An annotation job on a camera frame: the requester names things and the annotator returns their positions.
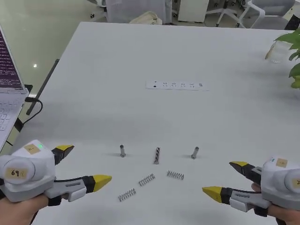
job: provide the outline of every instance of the white table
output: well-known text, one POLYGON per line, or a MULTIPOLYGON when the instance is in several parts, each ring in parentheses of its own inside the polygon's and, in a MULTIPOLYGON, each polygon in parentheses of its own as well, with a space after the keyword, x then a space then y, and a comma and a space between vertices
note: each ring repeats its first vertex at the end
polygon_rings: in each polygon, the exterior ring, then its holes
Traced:
POLYGON ((282 33, 81 23, 41 96, 44 110, 15 148, 32 139, 49 148, 74 144, 56 168, 58 179, 99 173, 112 181, 42 210, 34 224, 274 225, 213 201, 201 187, 250 190, 229 161, 299 159, 300 100, 288 78, 293 63, 263 60, 282 33), (199 81, 210 91, 145 89, 153 79, 199 81), (157 146, 160 164, 153 165, 157 146), (184 173, 184 180, 166 177, 167 170, 184 173), (139 187, 151 173, 156 179, 139 187), (136 195, 119 202, 132 188, 136 195))

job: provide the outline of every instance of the metal bolt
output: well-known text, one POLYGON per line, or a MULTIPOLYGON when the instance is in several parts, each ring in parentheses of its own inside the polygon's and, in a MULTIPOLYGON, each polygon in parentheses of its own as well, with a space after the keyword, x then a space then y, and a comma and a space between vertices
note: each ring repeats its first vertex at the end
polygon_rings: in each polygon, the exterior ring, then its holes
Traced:
POLYGON ((194 150, 194 152, 193 152, 193 154, 191 155, 192 159, 195 159, 197 157, 198 151, 199 151, 199 147, 196 147, 195 150, 194 150))
POLYGON ((121 150, 121 154, 120 156, 123 158, 126 156, 125 151, 124 151, 124 145, 120 145, 120 150, 121 150))

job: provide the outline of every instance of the label sticker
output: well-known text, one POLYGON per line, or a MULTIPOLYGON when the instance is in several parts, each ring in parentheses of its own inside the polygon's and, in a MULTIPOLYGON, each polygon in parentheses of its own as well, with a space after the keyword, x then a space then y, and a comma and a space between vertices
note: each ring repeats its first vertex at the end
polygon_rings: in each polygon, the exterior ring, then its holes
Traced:
POLYGON ((299 188, 300 188, 300 178, 298 178, 298 179, 293 179, 293 180, 292 180, 292 186, 293 186, 293 188, 299 189, 299 188))
POLYGON ((5 171, 6 179, 24 180, 27 177, 28 169, 26 168, 7 168, 5 171))
POLYGON ((286 168, 286 165, 287 165, 286 159, 282 159, 282 158, 277 159, 276 166, 286 168))
POLYGON ((35 146, 34 144, 29 144, 29 145, 26 145, 24 146, 24 148, 30 153, 30 154, 36 154, 38 152, 40 152, 41 150, 35 146))

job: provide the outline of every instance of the metal spring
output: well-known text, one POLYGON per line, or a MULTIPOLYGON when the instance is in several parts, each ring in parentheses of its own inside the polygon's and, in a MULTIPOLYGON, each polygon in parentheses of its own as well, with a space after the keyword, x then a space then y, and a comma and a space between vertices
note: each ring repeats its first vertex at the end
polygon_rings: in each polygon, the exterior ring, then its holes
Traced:
POLYGON ((153 180, 155 178, 154 174, 150 174, 149 176, 145 177, 144 179, 139 181, 140 186, 144 186, 147 184, 149 181, 153 180))
POLYGON ((156 148, 156 152, 155 152, 155 158, 154 158, 154 164, 158 164, 158 160, 159 160, 159 152, 160 152, 160 148, 157 147, 156 148))
POLYGON ((173 172, 173 171, 170 171, 170 170, 167 172, 167 176, 168 177, 174 177, 174 178, 177 178, 177 179, 180 179, 180 180, 183 180, 183 178, 184 178, 183 173, 173 172))
POLYGON ((135 189, 133 188, 133 189, 131 189, 131 190, 125 192, 124 194, 119 195, 118 198, 119 198, 120 202, 122 202, 122 201, 124 201, 125 199, 128 199, 130 196, 133 196, 133 195, 135 195, 135 194, 136 194, 136 191, 135 191, 135 189))

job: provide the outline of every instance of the black cable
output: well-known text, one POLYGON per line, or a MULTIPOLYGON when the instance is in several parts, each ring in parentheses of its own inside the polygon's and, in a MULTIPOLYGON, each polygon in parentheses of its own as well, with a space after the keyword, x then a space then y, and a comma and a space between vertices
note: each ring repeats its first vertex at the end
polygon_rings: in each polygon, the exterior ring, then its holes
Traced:
POLYGON ((25 102, 39 102, 39 103, 41 104, 41 108, 39 109, 39 111, 38 111, 36 114, 34 114, 32 117, 30 117, 28 120, 26 120, 26 121, 23 123, 23 125, 24 125, 25 123, 27 123, 28 121, 30 121, 31 119, 33 119, 36 115, 38 115, 38 114, 43 110, 43 103, 42 103, 39 99, 37 99, 37 98, 34 98, 34 97, 27 97, 27 98, 25 98, 25 102))
POLYGON ((12 143, 10 143, 9 141, 6 141, 10 146, 13 146, 13 144, 12 143))

